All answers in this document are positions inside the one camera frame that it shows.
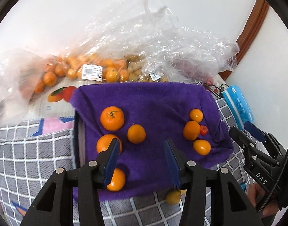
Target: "barcode sticker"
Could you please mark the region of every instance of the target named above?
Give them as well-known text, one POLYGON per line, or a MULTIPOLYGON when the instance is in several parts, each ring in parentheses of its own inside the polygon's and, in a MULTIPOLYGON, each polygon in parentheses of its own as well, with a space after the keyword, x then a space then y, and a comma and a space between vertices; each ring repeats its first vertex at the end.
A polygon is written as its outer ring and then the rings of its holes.
POLYGON ((156 80, 160 79, 164 74, 163 73, 157 73, 156 71, 150 72, 149 73, 151 79, 153 82, 155 82, 156 80))
POLYGON ((98 65, 84 64, 82 68, 82 79, 102 81, 103 67, 98 65))

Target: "white wall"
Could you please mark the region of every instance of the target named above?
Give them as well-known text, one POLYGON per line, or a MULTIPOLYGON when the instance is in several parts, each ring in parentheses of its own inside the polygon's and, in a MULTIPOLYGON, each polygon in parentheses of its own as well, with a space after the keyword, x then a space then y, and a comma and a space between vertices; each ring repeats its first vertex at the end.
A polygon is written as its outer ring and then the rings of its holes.
POLYGON ((255 124, 288 147, 288 30, 270 8, 264 24, 227 80, 242 89, 255 124))
MULTIPOLYGON (((58 53, 101 7, 115 0, 19 0, 0 24, 0 52, 58 53)), ((180 25, 236 40, 255 0, 164 0, 180 25)))

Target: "orange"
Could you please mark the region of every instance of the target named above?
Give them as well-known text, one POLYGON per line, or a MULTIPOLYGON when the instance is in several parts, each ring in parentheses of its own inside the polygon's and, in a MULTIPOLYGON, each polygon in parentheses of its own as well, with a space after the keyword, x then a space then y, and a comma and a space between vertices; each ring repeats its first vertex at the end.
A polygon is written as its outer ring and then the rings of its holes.
POLYGON ((105 59, 106 67, 114 67, 114 62, 112 59, 105 59))
POLYGON ((59 62, 59 63, 62 63, 63 62, 63 58, 62 57, 57 57, 57 61, 59 62))
POLYGON ((145 129, 139 124, 134 124, 128 129, 127 138, 131 143, 142 143, 146 138, 145 129))
POLYGON ((83 71, 83 65, 81 66, 81 68, 77 71, 77 77, 79 79, 82 79, 82 71, 83 71))
POLYGON ((80 63, 78 62, 78 60, 76 59, 75 56, 70 55, 66 58, 66 62, 67 64, 69 64, 71 66, 71 68, 76 68, 77 65, 79 65, 80 63))
POLYGON ((108 69, 106 71, 105 79, 107 82, 110 82, 110 83, 117 82, 118 78, 119 78, 118 72, 114 68, 108 69))
POLYGON ((187 140, 195 140, 200 132, 200 125, 196 121, 188 121, 183 130, 183 136, 187 140))
POLYGON ((126 82, 129 79, 129 74, 126 69, 122 69, 119 71, 119 82, 126 82))
POLYGON ((110 143, 111 143, 111 141, 113 139, 119 140, 119 142, 120 142, 120 153, 121 153, 122 152, 122 148, 123 148, 121 140, 117 136, 115 136, 113 134, 106 134, 106 135, 102 136, 101 138, 99 138, 99 140, 97 141, 96 148, 97 148, 98 154, 100 152, 102 152, 102 151, 107 150, 109 145, 110 145, 110 143))
POLYGON ((211 151, 211 145, 206 140, 195 140, 193 142, 193 149, 200 155, 207 155, 211 151))
POLYGON ((107 107, 101 113, 100 122, 108 131, 119 130, 124 124, 124 113, 116 106, 107 107))
POLYGON ((107 185, 107 189, 112 192, 119 191, 124 187, 125 182, 125 173, 121 169, 115 168, 111 182, 107 185))
POLYGON ((67 77, 71 80, 74 80, 77 77, 77 71, 72 68, 68 69, 67 77))
POLYGON ((81 64, 88 64, 88 57, 85 56, 85 55, 80 55, 78 57, 78 61, 81 63, 81 64))
POLYGON ((193 109, 189 113, 189 117, 192 121, 201 122, 204 117, 203 113, 199 109, 193 109))
POLYGON ((114 67, 120 71, 120 69, 126 69, 127 68, 127 63, 126 59, 115 59, 114 60, 114 67))
POLYGON ((99 65, 99 66, 102 66, 103 68, 106 68, 106 60, 101 58, 101 57, 98 57, 95 61, 94 61, 94 64, 95 65, 99 65))
POLYGON ((106 67, 104 67, 103 69, 105 69, 105 70, 106 70, 106 72, 107 72, 107 71, 117 71, 117 70, 116 70, 116 68, 115 68, 115 67, 113 67, 113 66, 110 66, 110 67, 107 67, 107 68, 106 68, 106 67))
POLYGON ((175 205, 180 202, 182 193, 179 190, 172 190, 166 194, 166 202, 170 205, 175 205))
POLYGON ((106 72, 107 72, 107 69, 106 68, 103 68, 102 70, 102 79, 105 80, 106 78, 106 72))
POLYGON ((39 81, 35 87, 34 93, 36 94, 42 93, 44 91, 44 87, 45 87, 44 82, 42 80, 39 81))
POLYGON ((52 87, 57 82, 57 76, 53 72, 49 71, 43 76, 43 82, 46 86, 52 87))
POLYGON ((93 53, 92 55, 90 55, 89 57, 88 57, 88 61, 94 61, 96 58, 98 58, 99 56, 98 56, 98 54, 96 54, 96 53, 93 53))
POLYGON ((56 64, 55 63, 49 63, 45 66, 45 71, 46 72, 54 72, 55 71, 55 68, 56 68, 56 64))
POLYGON ((59 63, 59 64, 57 64, 57 66, 55 68, 55 74, 59 77, 64 77, 66 75, 65 74, 66 70, 67 69, 65 69, 61 63, 59 63))

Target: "purple towel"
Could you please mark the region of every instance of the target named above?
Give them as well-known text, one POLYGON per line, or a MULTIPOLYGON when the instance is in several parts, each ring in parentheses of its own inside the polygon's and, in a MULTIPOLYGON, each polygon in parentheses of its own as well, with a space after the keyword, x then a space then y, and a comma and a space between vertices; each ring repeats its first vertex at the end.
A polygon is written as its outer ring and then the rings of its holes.
POLYGON ((71 103, 85 123, 86 161, 97 157, 97 140, 107 133, 117 135, 123 143, 117 167, 126 175, 126 184, 119 192, 99 191, 103 200, 122 199, 148 194, 172 185, 164 155, 164 140, 171 138, 176 147, 202 166, 209 168, 225 161, 233 152, 228 129, 220 121, 217 105, 202 86, 184 83, 108 83, 79 87, 71 103), (100 114, 106 107, 117 106, 124 112, 125 123, 115 132, 105 130, 100 114), (192 109, 204 114, 201 125, 209 129, 199 139, 210 142, 207 156, 193 150, 192 143, 183 137, 183 128, 192 109), (146 131, 141 144, 127 139, 132 124, 140 124, 146 131))

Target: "human hand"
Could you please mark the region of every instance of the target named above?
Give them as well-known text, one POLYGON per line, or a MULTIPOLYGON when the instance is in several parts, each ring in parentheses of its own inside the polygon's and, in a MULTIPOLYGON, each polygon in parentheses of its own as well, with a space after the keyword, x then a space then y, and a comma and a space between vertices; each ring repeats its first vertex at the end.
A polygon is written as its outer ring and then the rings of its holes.
MULTIPOLYGON (((256 198, 258 195, 264 196, 265 191, 261 188, 259 184, 255 182, 249 187, 249 190, 248 190, 248 198, 254 207, 256 207, 256 198)), ((278 211, 279 211, 279 207, 278 207, 277 201, 271 201, 269 204, 267 204, 264 207, 263 215, 265 217, 268 217, 268 216, 276 214, 278 211)))

